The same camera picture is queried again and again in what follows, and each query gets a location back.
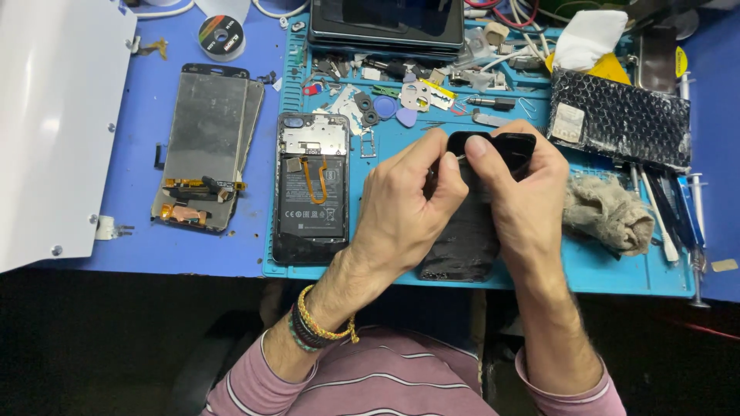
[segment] black bracelet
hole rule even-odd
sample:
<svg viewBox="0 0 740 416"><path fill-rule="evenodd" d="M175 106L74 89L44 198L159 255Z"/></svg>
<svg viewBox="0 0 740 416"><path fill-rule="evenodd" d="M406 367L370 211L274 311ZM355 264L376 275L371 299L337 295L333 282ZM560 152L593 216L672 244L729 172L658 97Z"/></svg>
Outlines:
<svg viewBox="0 0 740 416"><path fill-rule="evenodd" d="M333 340L328 340L316 335L309 326L306 325L306 322L303 321L303 317L300 316L298 305L296 304L293 304L293 307L291 308L290 320L296 335L307 346L310 346L311 348L324 348L334 342Z"/></svg>

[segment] bubble wrap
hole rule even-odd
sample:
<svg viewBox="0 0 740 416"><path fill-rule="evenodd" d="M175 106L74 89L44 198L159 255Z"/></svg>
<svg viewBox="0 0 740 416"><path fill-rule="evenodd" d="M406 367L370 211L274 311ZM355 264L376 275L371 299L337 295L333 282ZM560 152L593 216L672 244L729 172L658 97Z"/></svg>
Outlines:
<svg viewBox="0 0 740 416"><path fill-rule="evenodd" d="M555 67L551 103L549 132L554 143L659 169L688 171L688 100ZM560 103L584 113L580 137L575 140L554 135Z"/></svg>

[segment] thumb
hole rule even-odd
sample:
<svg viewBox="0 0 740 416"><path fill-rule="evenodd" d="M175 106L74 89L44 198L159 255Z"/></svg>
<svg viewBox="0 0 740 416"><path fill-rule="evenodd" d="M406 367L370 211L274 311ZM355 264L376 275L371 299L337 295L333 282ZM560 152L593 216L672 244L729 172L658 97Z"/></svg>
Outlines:
<svg viewBox="0 0 740 416"><path fill-rule="evenodd" d="M473 135L465 143L465 156L493 194L501 195L516 184L506 163L490 141Z"/></svg>
<svg viewBox="0 0 740 416"><path fill-rule="evenodd" d="M452 152L442 156L438 172L437 188L428 204L435 212L449 219L468 196L468 185L460 176L460 165Z"/></svg>

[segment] cloth rag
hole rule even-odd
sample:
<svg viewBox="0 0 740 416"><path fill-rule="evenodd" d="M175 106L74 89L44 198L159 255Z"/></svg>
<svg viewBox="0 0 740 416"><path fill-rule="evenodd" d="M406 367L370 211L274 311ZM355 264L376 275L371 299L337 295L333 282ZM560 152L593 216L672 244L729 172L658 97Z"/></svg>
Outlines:
<svg viewBox="0 0 740 416"><path fill-rule="evenodd" d="M576 13L555 47L553 66L588 71L603 55L613 52L627 24L627 13L586 10Z"/></svg>
<svg viewBox="0 0 740 416"><path fill-rule="evenodd" d="M563 225L595 237L621 255L648 252L655 220L634 192L628 192L614 175L568 178Z"/></svg>

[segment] sim card tray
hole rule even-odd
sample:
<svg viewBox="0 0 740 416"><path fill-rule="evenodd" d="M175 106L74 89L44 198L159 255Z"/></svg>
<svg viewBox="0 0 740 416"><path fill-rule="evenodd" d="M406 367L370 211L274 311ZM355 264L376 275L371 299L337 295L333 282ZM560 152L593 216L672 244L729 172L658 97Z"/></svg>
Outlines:
<svg viewBox="0 0 740 416"><path fill-rule="evenodd" d="M365 135L367 133L370 133L370 140L365 140ZM365 144L368 144L370 146L371 152L365 153ZM361 158L374 158L375 155L375 134L372 130L369 132L363 131L360 134L360 157Z"/></svg>

